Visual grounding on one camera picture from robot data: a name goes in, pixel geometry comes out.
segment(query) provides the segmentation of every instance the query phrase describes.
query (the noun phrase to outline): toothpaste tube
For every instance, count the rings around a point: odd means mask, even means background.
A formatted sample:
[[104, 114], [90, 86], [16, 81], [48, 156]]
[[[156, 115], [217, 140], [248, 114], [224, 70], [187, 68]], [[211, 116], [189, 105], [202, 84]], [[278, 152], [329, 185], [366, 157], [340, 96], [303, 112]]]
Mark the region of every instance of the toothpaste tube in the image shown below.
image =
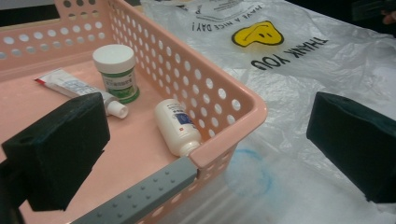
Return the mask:
[[102, 93], [107, 115], [113, 115], [120, 119], [128, 115], [128, 107], [121, 104], [117, 97], [88, 85], [62, 69], [49, 72], [42, 77], [36, 78], [35, 81], [70, 98], [100, 92]]

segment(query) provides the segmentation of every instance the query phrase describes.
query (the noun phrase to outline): pink plastic basket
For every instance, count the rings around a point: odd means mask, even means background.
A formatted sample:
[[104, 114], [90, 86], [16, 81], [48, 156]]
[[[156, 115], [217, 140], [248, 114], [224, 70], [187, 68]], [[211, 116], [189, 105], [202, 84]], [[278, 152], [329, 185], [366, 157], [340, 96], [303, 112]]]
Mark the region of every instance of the pink plastic basket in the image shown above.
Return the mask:
[[140, 223], [153, 223], [221, 173], [237, 143], [266, 118], [260, 96], [121, 0], [56, 0], [61, 18], [0, 32], [0, 141], [4, 142], [66, 100], [33, 81], [63, 70], [104, 88], [92, 52], [107, 44], [133, 48], [140, 96], [126, 119], [108, 117], [111, 139], [66, 211], [33, 212], [27, 223], [68, 223], [175, 161], [153, 117], [156, 104], [178, 99], [205, 142], [190, 159], [194, 182], [159, 204]]

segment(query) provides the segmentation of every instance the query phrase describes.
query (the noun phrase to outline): dark background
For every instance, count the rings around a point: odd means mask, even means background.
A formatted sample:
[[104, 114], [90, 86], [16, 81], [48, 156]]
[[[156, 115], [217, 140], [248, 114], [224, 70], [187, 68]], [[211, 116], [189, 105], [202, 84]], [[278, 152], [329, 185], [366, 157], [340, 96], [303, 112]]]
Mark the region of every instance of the dark background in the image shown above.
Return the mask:
[[[126, 0], [133, 6], [139, 5], [139, 0]], [[351, 4], [353, 0], [288, 0], [289, 2], [316, 11], [318, 13], [346, 21], [357, 26], [375, 30], [383, 34], [396, 36], [396, 24], [384, 25], [383, 16], [378, 16], [364, 21], [353, 21]], [[30, 21], [43, 21], [59, 18], [55, 6], [33, 8], [8, 9], [0, 11], [0, 26], [21, 24]]]

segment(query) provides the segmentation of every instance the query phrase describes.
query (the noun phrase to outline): smiley face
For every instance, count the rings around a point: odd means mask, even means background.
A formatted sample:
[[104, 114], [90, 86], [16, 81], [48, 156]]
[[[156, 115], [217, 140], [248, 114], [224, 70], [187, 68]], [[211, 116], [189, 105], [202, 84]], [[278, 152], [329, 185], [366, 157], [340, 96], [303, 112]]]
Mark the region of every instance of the smiley face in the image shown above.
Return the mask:
[[238, 30], [233, 34], [232, 40], [238, 46], [247, 47], [255, 42], [271, 46], [280, 45], [284, 39], [270, 21], [262, 21]]

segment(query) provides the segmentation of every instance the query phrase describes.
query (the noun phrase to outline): white lid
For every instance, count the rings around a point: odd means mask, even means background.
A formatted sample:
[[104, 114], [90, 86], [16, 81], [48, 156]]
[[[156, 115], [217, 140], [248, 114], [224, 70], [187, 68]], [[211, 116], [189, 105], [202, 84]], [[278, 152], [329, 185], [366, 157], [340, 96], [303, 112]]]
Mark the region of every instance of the white lid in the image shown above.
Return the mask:
[[107, 105], [106, 112], [117, 118], [123, 119], [128, 115], [128, 107], [118, 101], [112, 101]]
[[134, 67], [134, 51], [125, 45], [105, 45], [93, 52], [93, 61], [99, 72], [117, 74]]
[[180, 157], [188, 156], [190, 154], [190, 152], [192, 152], [194, 149], [198, 148], [198, 146], [200, 146], [200, 145], [201, 144], [197, 141], [189, 142], [188, 144], [181, 147], [179, 156]]

